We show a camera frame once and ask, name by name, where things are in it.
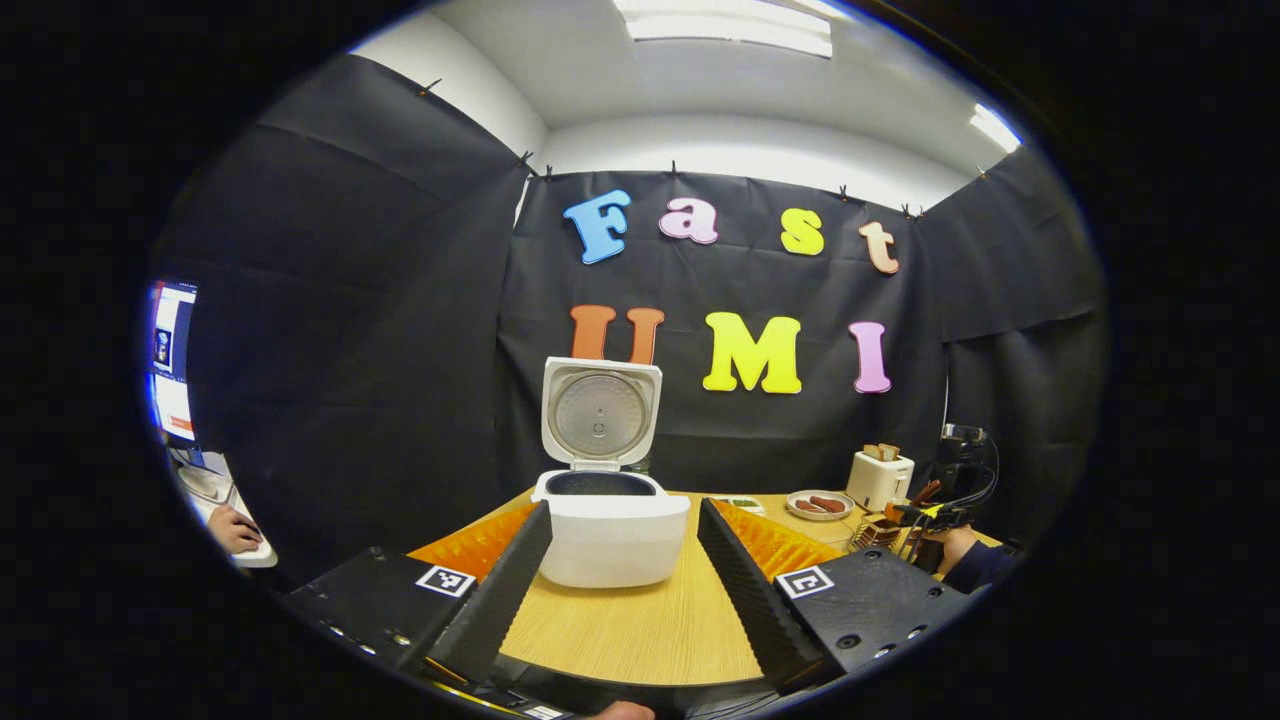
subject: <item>yellow letter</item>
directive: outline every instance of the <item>yellow letter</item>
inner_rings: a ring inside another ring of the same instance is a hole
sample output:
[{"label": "yellow letter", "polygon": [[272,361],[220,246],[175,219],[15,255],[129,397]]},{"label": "yellow letter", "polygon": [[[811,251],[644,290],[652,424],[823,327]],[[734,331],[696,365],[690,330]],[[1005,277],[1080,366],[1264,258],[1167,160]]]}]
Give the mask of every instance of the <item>yellow letter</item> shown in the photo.
[{"label": "yellow letter", "polygon": [[813,210],[791,208],[782,213],[782,247],[796,255],[817,255],[822,252],[822,218]]},{"label": "yellow letter", "polygon": [[716,337],[712,345],[712,374],[703,378],[704,388],[719,392],[736,388],[737,380],[730,372],[732,364],[737,366],[742,387],[750,391],[768,365],[769,374],[760,383],[764,392],[800,392],[800,378],[796,377],[796,334],[800,332],[800,320],[772,318],[760,333],[760,342],[751,340],[751,333],[737,313],[712,313],[707,315],[707,324]]}]

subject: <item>desk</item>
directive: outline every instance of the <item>desk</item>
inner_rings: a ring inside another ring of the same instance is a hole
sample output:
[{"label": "desk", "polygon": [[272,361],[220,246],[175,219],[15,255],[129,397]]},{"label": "desk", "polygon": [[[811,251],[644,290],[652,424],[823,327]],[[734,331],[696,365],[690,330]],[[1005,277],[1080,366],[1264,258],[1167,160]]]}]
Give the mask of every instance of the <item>desk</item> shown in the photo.
[{"label": "desk", "polygon": [[[532,489],[480,520],[529,502]],[[689,496],[689,524],[675,574],[653,585],[580,589],[535,577],[502,653],[559,673],[616,683],[700,685],[762,676],[746,632],[698,542],[703,493]],[[846,552],[863,512],[814,521],[786,510],[786,495],[753,495],[765,518]],[[1000,544],[987,537],[979,539]]]}]

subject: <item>clip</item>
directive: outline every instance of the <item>clip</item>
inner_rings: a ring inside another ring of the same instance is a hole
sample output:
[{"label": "clip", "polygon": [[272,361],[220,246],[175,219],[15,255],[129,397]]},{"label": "clip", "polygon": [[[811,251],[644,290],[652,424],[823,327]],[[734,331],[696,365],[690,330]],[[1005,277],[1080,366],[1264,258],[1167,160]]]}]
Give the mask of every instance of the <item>clip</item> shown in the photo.
[{"label": "clip", "polygon": [[420,90],[419,94],[417,94],[417,96],[419,97],[426,96],[426,94],[430,92],[433,87],[435,87],[435,83],[440,82],[442,79],[444,79],[444,78],[435,78],[435,81],[431,85],[429,85],[429,86],[424,87],[422,90]]}]

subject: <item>ceiling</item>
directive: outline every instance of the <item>ceiling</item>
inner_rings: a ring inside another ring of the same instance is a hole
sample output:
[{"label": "ceiling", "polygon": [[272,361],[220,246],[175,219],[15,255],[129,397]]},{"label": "ceiling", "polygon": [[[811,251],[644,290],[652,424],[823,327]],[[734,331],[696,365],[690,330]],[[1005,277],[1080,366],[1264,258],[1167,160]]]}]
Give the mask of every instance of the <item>ceiling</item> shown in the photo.
[{"label": "ceiling", "polygon": [[737,42],[634,42],[609,0],[454,0],[433,12],[552,131],[634,115],[732,114],[870,137],[965,176],[1005,156],[969,124],[977,91],[869,20],[832,19],[826,60]]}]

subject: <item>plate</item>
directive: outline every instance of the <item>plate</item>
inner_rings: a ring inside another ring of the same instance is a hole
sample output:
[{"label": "plate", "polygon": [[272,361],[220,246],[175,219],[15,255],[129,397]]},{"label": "plate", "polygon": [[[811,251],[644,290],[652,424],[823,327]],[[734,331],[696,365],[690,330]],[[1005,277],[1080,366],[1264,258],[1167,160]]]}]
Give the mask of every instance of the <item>plate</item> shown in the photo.
[{"label": "plate", "polygon": [[[845,503],[845,510],[842,512],[814,512],[812,510],[800,510],[799,507],[796,507],[797,500],[809,500],[815,495],[818,497],[836,500]],[[854,511],[854,501],[850,500],[847,495],[831,492],[829,489],[803,489],[787,496],[787,510],[792,515],[797,515],[800,518],[804,518],[805,520],[838,520],[841,518],[846,518],[850,512]]]}]

